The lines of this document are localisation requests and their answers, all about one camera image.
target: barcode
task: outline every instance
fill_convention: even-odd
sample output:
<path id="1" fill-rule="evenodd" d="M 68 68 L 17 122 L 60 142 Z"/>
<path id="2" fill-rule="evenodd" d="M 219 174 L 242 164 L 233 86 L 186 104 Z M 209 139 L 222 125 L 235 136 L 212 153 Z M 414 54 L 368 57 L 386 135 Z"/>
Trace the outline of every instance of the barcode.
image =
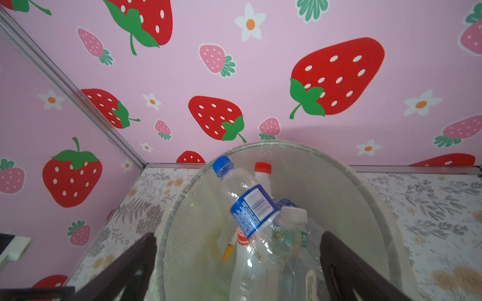
<path id="1" fill-rule="evenodd" d="M 265 196 L 255 189 L 244 197 L 244 201 L 251 207 L 256 217 L 262 222 L 270 213 L 273 212 L 273 207 L 265 198 Z"/>

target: wire mesh basket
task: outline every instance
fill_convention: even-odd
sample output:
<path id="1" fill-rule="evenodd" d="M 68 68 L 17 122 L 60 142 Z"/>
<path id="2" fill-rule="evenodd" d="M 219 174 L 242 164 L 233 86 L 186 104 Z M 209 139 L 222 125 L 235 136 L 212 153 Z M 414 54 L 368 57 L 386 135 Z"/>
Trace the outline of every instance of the wire mesh basket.
<path id="1" fill-rule="evenodd" d="M 308 211 L 385 279 L 414 300 L 415 277 L 402 235 L 380 196 L 349 167 L 316 149 L 289 142 L 245 144 L 223 154 L 235 167 L 272 165 L 275 199 Z M 236 222 L 220 200 L 213 161 L 186 185 L 160 235 L 157 286 L 161 301 L 228 300 L 229 285 L 216 272 Z"/>

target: red label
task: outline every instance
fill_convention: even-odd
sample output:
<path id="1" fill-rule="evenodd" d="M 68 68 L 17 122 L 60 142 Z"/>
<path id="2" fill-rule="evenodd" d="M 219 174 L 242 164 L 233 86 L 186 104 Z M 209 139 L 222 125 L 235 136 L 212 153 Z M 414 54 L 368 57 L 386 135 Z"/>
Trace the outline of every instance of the red label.
<path id="1" fill-rule="evenodd" d="M 238 243 L 242 246 L 249 245 L 249 241 L 246 236 L 244 236 L 244 233 L 241 231 L 241 229 L 238 231 Z"/>

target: bottle label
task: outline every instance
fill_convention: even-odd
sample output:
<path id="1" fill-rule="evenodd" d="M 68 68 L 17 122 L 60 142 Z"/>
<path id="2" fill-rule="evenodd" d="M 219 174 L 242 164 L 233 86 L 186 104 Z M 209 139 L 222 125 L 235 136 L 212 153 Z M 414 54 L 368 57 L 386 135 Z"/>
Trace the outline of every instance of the bottle label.
<path id="1" fill-rule="evenodd" d="M 301 241 L 303 242 L 303 247 L 306 248 L 308 243 L 308 234 L 304 231 L 301 231 Z"/>
<path id="2" fill-rule="evenodd" d="M 318 295 L 318 289 L 316 287 L 316 274 L 315 271 L 309 270 L 308 273 L 306 273 L 305 277 L 305 285 L 306 285 L 306 301 L 312 301 L 316 300 L 317 295 Z"/>
<path id="3" fill-rule="evenodd" d="M 281 210 L 281 207 L 283 206 L 289 206 L 289 207 L 296 207 L 298 208 L 298 206 L 293 203 L 292 201 L 288 200 L 287 198 L 284 198 L 282 200 L 279 200 L 277 203 L 276 203 L 276 206 Z"/>
<path id="4" fill-rule="evenodd" d="M 249 245 L 249 241 L 246 236 L 244 236 L 244 233 L 241 231 L 241 229 L 238 231 L 238 243 L 242 246 Z"/>
<path id="5" fill-rule="evenodd" d="M 231 214 L 248 239 L 278 208 L 261 185 L 246 191 L 231 207 Z"/>

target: strawberry wallpaper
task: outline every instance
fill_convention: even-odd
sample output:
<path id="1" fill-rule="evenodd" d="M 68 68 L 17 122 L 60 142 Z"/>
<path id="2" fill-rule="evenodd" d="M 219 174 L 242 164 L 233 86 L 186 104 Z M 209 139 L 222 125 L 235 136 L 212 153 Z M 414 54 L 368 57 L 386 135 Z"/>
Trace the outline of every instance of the strawberry wallpaper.
<path id="1" fill-rule="evenodd" d="M 0 3 L 147 162 L 288 140 L 480 164 L 480 0 Z"/>
<path id="2" fill-rule="evenodd" d="M 140 169 L 3 35 L 0 112 L 0 233 L 32 238 L 1 286 L 64 284 Z"/>

